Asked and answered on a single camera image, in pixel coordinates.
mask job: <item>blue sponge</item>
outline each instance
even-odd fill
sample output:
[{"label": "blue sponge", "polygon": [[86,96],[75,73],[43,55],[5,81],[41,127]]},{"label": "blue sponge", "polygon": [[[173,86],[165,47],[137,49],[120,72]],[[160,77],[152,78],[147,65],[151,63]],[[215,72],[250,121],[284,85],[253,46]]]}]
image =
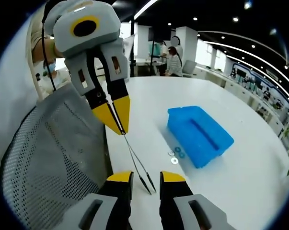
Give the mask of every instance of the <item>blue sponge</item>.
[{"label": "blue sponge", "polygon": [[168,110],[168,128],[196,168],[222,155],[234,139],[198,106]]}]

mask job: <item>gray mesh fabric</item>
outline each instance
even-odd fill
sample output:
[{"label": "gray mesh fabric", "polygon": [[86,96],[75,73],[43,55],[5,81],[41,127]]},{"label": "gray mesh fabric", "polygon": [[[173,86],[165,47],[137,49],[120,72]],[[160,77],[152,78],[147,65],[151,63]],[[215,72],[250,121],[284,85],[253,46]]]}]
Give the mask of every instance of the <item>gray mesh fabric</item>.
[{"label": "gray mesh fabric", "polygon": [[25,119],[1,172],[7,202],[29,229],[51,229],[106,180],[103,124],[68,84]]}]

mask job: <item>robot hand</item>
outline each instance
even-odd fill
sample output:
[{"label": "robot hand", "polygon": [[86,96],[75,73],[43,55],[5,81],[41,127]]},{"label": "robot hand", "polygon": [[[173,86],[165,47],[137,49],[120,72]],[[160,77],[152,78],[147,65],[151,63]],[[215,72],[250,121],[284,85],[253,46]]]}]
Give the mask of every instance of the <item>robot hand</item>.
[{"label": "robot hand", "polygon": [[[66,59],[73,85],[86,97],[94,115],[117,134],[126,134],[130,99],[124,79],[128,60],[119,38],[121,22],[113,7],[94,0],[55,0],[46,5],[43,21],[44,30],[54,36],[56,48]],[[104,67],[113,109],[97,79],[95,58]]]},{"label": "robot hand", "polygon": [[[97,194],[71,207],[54,230],[131,229],[132,190],[133,172],[110,176]],[[204,196],[193,195],[185,179],[171,172],[161,172],[159,214],[164,230],[235,230],[221,209]]]}]

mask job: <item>ceiling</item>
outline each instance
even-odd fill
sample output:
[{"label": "ceiling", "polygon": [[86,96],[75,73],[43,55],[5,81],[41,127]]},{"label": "ceiling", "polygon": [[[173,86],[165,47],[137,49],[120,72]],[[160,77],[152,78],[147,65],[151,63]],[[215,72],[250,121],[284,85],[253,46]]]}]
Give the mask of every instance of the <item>ceiling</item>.
[{"label": "ceiling", "polygon": [[[131,20],[132,15],[139,11],[149,0],[105,0],[113,4],[115,11],[123,22]],[[158,0],[148,8],[136,22],[141,25],[165,26],[175,29],[188,26],[199,32],[204,41],[211,41],[233,46],[250,52],[271,63],[289,78],[289,0],[270,1],[252,0],[252,7],[244,9],[247,0]],[[228,34],[204,33],[201,31],[219,31],[241,35],[262,43],[274,51],[255,41]],[[286,40],[287,51],[283,41]],[[216,46],[215,48],[227,51],[227,55],[242,59],[245,62],[261,69],[272,69],[266,63],[249,54],[232,48]],[[281,80],[279,84],[289,93],[289,82],[276,71],[273,73]]]}]

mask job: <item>washer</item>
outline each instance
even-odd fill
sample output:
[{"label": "washer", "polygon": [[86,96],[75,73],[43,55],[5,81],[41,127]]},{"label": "washer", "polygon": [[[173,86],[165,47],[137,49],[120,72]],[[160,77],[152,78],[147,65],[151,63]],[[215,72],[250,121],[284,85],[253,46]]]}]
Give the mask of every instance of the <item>washer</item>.
[{"label": "washer", "polygon": [[169,154],[169,156],[171,156],[171,157],[175,156],[175,152],[173,152],[173,151],[168,152],[168,154]]},{"label": "washer", "polygon": [[184,154],[183,152],[180,152],[180,153],[178,154],[178,156],[179,156],[180,158],[185,158],[185,154]]},{"label": "washer", "polygon": [[175,151],[175,152],[181,152],[182,150],[181,150],[180,147],[175,147],[174,151]]},{"label": "washer", "polygon": [[178,159],[176,157],[171,158],[171,163],[172,164],[178,164]]}]

